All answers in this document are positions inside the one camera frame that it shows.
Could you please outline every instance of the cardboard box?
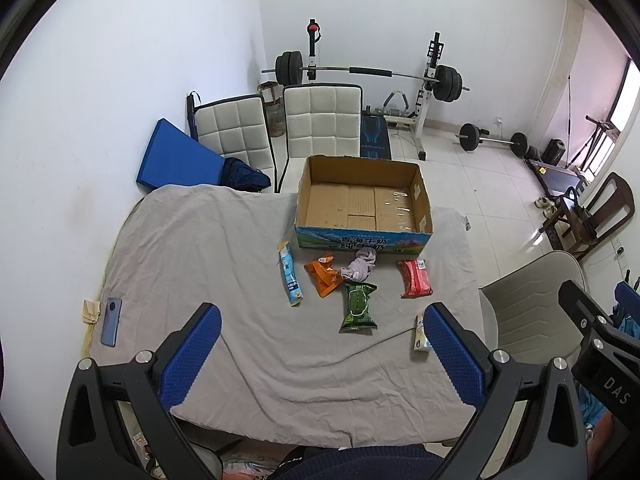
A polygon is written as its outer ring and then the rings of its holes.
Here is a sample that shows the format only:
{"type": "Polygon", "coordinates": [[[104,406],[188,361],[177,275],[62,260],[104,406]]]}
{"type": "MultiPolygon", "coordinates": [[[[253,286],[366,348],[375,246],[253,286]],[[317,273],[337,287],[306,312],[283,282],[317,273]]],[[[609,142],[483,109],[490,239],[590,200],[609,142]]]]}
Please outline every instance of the cardboard box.
{"type": "Polygon", "coordinates": [[[296,213],[300,247],[420,254],[432,233],[417,164],[324,155],[306,160],[296,213]]]}

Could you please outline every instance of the pair of shoes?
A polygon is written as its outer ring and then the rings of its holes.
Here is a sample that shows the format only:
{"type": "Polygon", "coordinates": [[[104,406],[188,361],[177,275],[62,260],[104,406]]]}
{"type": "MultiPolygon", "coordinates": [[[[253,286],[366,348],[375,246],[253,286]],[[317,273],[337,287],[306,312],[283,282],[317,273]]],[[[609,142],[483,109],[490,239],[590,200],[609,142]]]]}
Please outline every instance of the pair of shoes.
{"type": "Polygon", "coordinates": [[[541,196],[540,198],[537,198],[536,201],[534,202],[534,205],[538,208],[538,209],[546,209],[549,206],[552,206],[554,203],[551,202],[551,200],[549,200],[546,196],[541,196]]]}
{"type": "Polygon", "coordinates": [[[542,212],[542,214],[545,216],[545,218],[548,219],[548,218],[551,218],[556,211],[557,211],[556,206],[551,204],[549,207],[545,207],[545,210],[542,212]]]}

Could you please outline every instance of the metal screw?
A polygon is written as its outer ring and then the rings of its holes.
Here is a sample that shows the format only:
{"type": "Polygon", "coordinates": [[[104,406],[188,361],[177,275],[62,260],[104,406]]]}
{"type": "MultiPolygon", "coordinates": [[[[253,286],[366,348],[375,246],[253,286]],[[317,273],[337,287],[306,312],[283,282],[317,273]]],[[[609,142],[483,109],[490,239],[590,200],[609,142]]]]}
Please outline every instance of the metal screw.
{"type": "Polygon", "coordinates": [[[148,363],[154,355],[149,350],[143,350],[136,354],[136,361],[140,364],[148,363]]]}
{"type": "Polygon", "coordinates": [[[494,352],[494,359],[499,363],[505,364],[507,361],[509,361],[510,356],[504,350],[496,350],[494,352]]]}
{"type": "Polygon", "coordinates": [[[92,364],[91,359],[89,359],[88,357],[85,357],[84,359],[81,359],[80,362],[78,363],[78,369],[88,370],[89,368],[91,368],[91,364],[92,364]]]}
{"type": "Polygon", "coordinates": [[[558,370],[564,370],[566,368],[566,361],[564,359],[562,359],[561,357],[556,357],[554,359],[554,366],[558,370]]]}

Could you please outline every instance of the barbell on floor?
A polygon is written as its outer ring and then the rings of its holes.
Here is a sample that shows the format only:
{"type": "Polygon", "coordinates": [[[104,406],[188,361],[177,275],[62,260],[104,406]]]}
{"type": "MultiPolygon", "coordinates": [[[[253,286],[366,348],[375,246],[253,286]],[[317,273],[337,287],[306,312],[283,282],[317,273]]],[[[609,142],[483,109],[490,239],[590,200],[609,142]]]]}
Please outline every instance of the barbell on floor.
{"type": "Polygon", "coordinates": [[[276,66],[274,69],[262,70],[263,74],[275,73],[276,81],[283,85],[299,85],[302,84],[303,72],[318,72],[322,70],[337,70],[349,72],[351,74],[377,75],[382,77],[407,77],[410,79],[419,79],[427,83],[433,84],[433,96],[438,101],[447,103],[453,102],[460,97],[462,91],[469,91],[462,85],[462,77],[455,68],[445,65],[438,65],[436,69],[436,77],[424,77],[412,74],[404,74],[401,72],[392,72],[391,70],[382,70],[379,68],[365,68],[361,66],[303,66],[302,53],[299,50],[293,52],[284,52],[276,58],[276,66]]]}
{"type": "Polygon", "coordinates": [[[460,128],[460,134],[456,135],[456,137],[460,139],[460,146],[466,152],[472,152],[485,140],[500,142],[501,144],[510,144],[511,151],[519,158],[526,156],[529,151],[529,141],[523,133],[515,132],[511,136],[511,140],[492,139],[488,135],[488,130],[481,130],[475,124],[467,123],[463,124],[462,128],[460,128]]]}

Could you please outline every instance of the blue smartphone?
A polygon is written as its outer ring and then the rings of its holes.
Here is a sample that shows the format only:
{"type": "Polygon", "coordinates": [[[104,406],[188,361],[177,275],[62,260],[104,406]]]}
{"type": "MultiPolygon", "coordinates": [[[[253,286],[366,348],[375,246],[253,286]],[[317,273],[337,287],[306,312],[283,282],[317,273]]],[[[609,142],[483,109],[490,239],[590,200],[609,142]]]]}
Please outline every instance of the blue smartphone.
{"type": "Polygon", "coordinates": [[[120,298],[109,298],[107,300],[107,308],[104,311],[104,323],[102,324],[102,338],[100,338],[100,342],[103,345],[116,346],[121,308],[122,300],[120,298]]]}

